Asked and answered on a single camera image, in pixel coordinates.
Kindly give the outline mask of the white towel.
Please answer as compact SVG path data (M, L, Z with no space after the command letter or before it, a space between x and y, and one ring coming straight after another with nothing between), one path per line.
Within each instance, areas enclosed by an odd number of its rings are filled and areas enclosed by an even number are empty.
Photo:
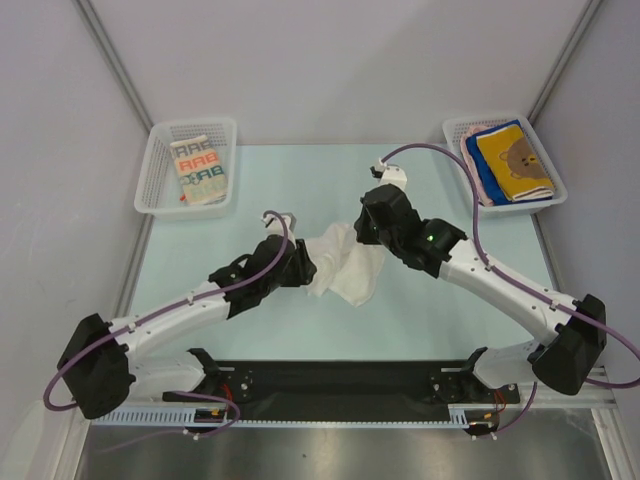
M358 243L355 229L346 223L332 223L320 237L306 239L305 245L316 267L306 286L308 295L333 292L354 307L372 298L384 265L381 246Z

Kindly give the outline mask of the yellow brown bear towel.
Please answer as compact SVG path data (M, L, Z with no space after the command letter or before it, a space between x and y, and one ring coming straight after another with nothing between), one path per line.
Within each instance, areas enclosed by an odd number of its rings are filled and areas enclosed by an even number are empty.
M518 122L478 132L475 142L509 202L546 199L555 194L553 183Z

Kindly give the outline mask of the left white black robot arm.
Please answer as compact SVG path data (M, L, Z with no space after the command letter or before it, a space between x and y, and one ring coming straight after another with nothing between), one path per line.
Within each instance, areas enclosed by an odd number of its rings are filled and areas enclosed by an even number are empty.
M57 363L78 408L89 420L103 417L128 399L208 400L221 374L203 348L166 358L152 352L199 328L257 307L279 287L311 283L316 266L301 239L270 235L255 251L209 275L196 289L144 315L81 320Z

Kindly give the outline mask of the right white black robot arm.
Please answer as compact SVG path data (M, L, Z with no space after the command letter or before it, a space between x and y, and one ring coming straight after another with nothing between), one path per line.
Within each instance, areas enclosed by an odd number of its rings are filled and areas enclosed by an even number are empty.
M460 377L466 398L481 402L499 387L535 380L564 395L581 390L606 345L600 299L576 300L482 260L462 230L442 219L420 218L397 186L374 188L361 205L355 222L359 243L383 246L407 267L467 290L531 335L529 342L475 350Z

